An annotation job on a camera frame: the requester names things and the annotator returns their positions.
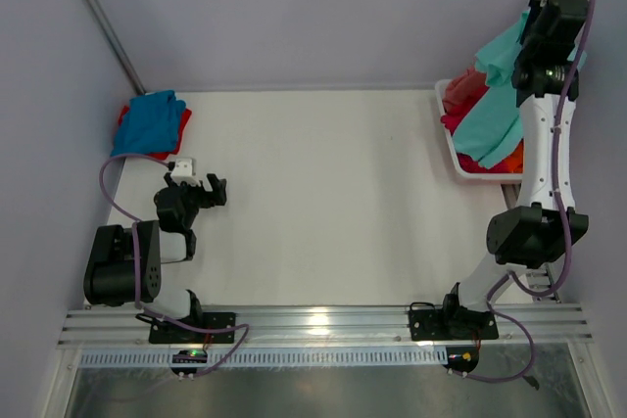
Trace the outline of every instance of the cloth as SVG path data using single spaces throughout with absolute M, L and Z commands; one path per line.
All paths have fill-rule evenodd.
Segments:
M 485 83 L 480 83 L 478 88 L 468 92 L 468 95 L 464 97 L 462 102 L 458 103 L 448 114 L 440 118 L 444 127 L 451 131 L 451 135 L 455 135 L 459 124 L 487 91 L 488 86 Z
M 120 112 L 120 117 L 118 118 L 118 126 L 121 125 L 122 119 L 124 118 L 124 115 L 128 113 L 128 110 L 130 110 L 128 105 L 124 105 L 122 107 L 121 112 Z M 178 151 L 180 151 L 180 144 L 183 141 L 183 131 L 185 130 L 187 121 L 189 121 L 189 118 L 191 117 L 192 117 L 192 111 L 189 108 L 186 108 L 185 111 L 183 112 L 183 115 L 180 118 L 180 125 L 178 126 L 178 142 L 176 143 L 176 149 L 174 149 L 172 152 L 153 152 L 148 155 L 155 159 L 159 159 L 160 161 L 164 161 L 165 159 L 167 159 L 170 154 L 177 155 Z
M 173 90 L 133 98 L 116 133 L 111 155 L 175 150 L 185 108 L 185 102 L 176 100 Z
M 456 108 L 469 98 L 475 103 L 483 96 L 486 74 L 479 72 L 474 66 L 469 67 L 462 75 L 454 78 L 447 85 L 442 104 L 447 114 L 458 114 Z
M 484 168 L 492 168 L 511 155 L 523 138 L 522 121 L 511 85 L 518 40 L 528 13 L 477 53 L 475 68 L 486 72 L 490 89 L 457 127 L 453 143 L 457 152 L 470 156 Z M 575 51 L 570 54 L 572 60 Z M 582 56 L 580 67 L 585 62 Z
M 458 154 L 458 161 L 461 169 L 468 173 L 509 173 L 505 162 L 497 163 L 492 168 L 484 168 L 466 154 Z
M 522 170 L 524 168 L 524 154 L 525 145 L 522 141 L 520 141 L 516 149 L 511 153 L 511 155 L 507 156 L 506 159 L 503 161 L 509 173 L 522 173 Z

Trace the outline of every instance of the folded blue cloth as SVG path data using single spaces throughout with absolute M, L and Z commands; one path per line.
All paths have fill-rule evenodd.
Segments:
M 185 102 L 176 100 L 173 90 L 131 99 L 111 156 L 173 151 L 178 143 L 178 127 L 184 111 Z
M 484 168 L 492 168 L 509 156 L 523 138 L 511 75 L 520 53 L 518 41 L 527 17 L 528 12 L 523 12 L 516 24 L 476 54 L 475 68 L 486 73 L 486 85 L 490 89 L 459 124 L 453 144 L 458 153 L 470 156 Z M 575 51 L 570 54 L 570 60 L 574 54 Z M 585 59 L 586 53 L 581 57 L 579 68 L 583 67 Z

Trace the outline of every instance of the white tabletop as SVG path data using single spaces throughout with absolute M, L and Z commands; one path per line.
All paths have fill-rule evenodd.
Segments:
M 432 92 L 178 97 L 193 112 L 179 155 L 228 180 L 226 207 L 196 217 L 194 259 L 162 268 L 202 303 L 440 302 L 506 209 L 499 185 L 455 181 Z M 116 201 L 155 219 L 164 173 L 126 162 Z M 129 225 L 115 210 L 109 223 Z

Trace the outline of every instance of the wall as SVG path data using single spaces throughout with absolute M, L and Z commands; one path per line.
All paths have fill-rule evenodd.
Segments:
M 131 90 L 81 0 L 0 6 L 0 409 L 25 418 L 108 214 L 98 167 Z
M 590 229 L 575 246 L 564 291 L 587 310 L 617 391 L 627 390 L 626 31 L 624 0 L 599 0 L 571 131 L 571 180 L 577 210 L 590 216 Z M 627 396 L 620 399 L 627 408 Z
M 528 0 L 101 0 L 149 89 L 416 87 Z

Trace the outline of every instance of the orange cloth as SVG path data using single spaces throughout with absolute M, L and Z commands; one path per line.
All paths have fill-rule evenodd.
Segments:
M 523 141 L 520 141 L 518 147 L 501 163 L 507 166 L 509 173 L 522 173 L 523 170 L 523 157 L 525 154 L 525 145 Z
M 477 71 L 473 66 L 464 71 L 462 75 L 451 80 L 444 93 L 442 103 L 449 115 L 456 115 L 455 107 L 467 100 L 475 103 L 485 93 L 486 74 Z

